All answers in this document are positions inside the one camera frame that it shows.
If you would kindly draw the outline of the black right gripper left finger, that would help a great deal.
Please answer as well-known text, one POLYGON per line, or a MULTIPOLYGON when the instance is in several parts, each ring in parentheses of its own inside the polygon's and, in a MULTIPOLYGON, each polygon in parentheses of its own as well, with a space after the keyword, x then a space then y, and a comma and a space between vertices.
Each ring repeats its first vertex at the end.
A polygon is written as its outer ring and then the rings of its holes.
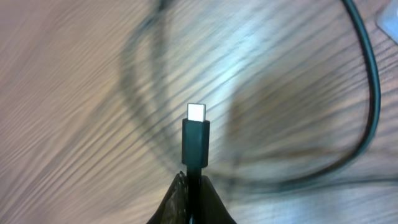
POLYGON ((180 171, 147 224, 185 224, 188 216, 187 204, 187 177, 180 171))

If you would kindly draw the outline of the white power strip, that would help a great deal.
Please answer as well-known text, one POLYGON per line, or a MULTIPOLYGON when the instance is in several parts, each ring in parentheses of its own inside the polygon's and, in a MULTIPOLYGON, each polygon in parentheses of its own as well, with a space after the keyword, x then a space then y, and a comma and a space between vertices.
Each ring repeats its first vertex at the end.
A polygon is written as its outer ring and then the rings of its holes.
POLYGON ((377 26, 396 44, 398 42, 397 0, 391 0, 376 19, 377 26))

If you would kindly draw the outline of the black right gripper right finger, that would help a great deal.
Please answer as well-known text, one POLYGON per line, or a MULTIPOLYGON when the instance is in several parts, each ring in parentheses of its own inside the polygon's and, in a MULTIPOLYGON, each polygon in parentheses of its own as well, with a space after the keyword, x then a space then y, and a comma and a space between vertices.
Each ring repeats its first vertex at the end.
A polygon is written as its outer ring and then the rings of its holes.
POLYGON ((203 224, 236 224, 205 175, 201 177, 200 217, 203 224))

